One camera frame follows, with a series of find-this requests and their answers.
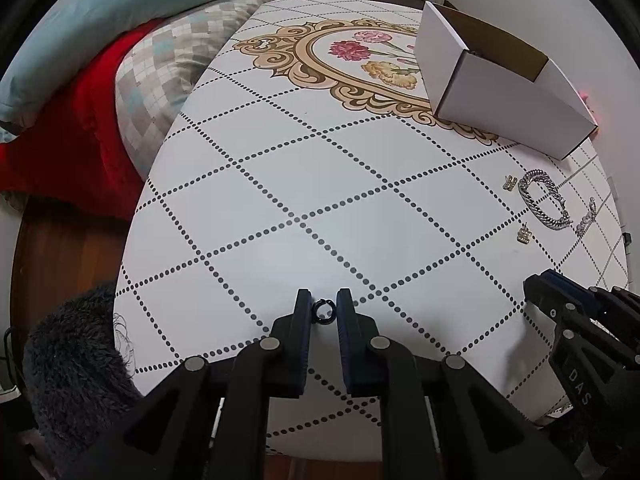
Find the gold crown pendant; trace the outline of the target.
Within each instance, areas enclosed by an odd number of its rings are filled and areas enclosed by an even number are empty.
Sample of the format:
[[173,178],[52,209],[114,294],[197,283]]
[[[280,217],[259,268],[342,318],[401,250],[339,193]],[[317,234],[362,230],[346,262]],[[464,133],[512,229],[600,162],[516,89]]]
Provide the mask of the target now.
[[526,224],[523,224],[519,229],[518,229],[518,234],[516,234],[516,240],[524,245],[527,245],[530,243],[530,238],[532,237],[532,232],[530,232],[530,229],[528,228],[528,226],[526,226]]

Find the gold letter pendant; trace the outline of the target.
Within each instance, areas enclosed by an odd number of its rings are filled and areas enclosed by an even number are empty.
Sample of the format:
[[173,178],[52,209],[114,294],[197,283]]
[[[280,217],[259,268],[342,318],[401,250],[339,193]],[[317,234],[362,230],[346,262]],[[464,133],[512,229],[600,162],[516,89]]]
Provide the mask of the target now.
[[506,180],[503,183],[502,188],[506,191],[511,192],[518,183],[518,178],[513,176],[506,176]]

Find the patterned white tablecloth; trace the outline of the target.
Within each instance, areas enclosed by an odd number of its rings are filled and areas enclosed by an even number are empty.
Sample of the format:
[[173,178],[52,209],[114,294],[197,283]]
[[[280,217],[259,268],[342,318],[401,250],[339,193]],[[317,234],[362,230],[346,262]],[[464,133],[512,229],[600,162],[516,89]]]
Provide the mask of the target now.
[[116,341],[140,392],[189,356],[264,338],[299,289],[348,288],[382,335],[463,356],[528,418],[566,403],[553,323],[523,282],[552,269],[628,285],[604,170],[590,142],[556,162],[435,119],[419,21],[382,2],[271,1],[209,64],[155,157],[119,271]]

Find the white cardboard box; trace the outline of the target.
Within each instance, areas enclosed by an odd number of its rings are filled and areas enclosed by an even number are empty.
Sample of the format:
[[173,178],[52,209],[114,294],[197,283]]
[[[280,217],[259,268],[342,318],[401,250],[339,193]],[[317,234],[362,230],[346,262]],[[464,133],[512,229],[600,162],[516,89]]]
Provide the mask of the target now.
[[425,3],[414,55],[441,120],[559,160],[597,131],[596,118],[552,58],[472,15]]

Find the red blanket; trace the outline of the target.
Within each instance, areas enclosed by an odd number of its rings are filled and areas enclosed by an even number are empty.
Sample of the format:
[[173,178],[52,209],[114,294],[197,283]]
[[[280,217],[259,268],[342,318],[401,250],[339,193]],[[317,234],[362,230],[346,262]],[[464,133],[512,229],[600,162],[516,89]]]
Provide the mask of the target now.
[[1,145],[3,192],[55,198],[129,221],[142,192],[117,125],[115,76],[160,20],[124,32],[51,96],[35,125]]

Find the checkered bed sheet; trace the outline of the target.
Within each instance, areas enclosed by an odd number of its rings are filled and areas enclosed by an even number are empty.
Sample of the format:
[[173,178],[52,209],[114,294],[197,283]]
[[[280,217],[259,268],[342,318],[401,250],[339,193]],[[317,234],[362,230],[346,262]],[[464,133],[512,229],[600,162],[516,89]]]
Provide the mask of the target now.
[[145,179],[180,108],[231,36],[271,0],[214,0],[168,18],[125,55],[115,76],[117,125]]

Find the light blue duvet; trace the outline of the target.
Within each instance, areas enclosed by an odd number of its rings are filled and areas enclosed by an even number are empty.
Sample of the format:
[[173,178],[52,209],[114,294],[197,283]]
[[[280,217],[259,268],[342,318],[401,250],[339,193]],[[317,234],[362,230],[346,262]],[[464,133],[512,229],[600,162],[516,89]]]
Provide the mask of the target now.
[[31,127],[58,87],[123,32],[213,0],[58,0],[29,32],[1,78],[1,123]]

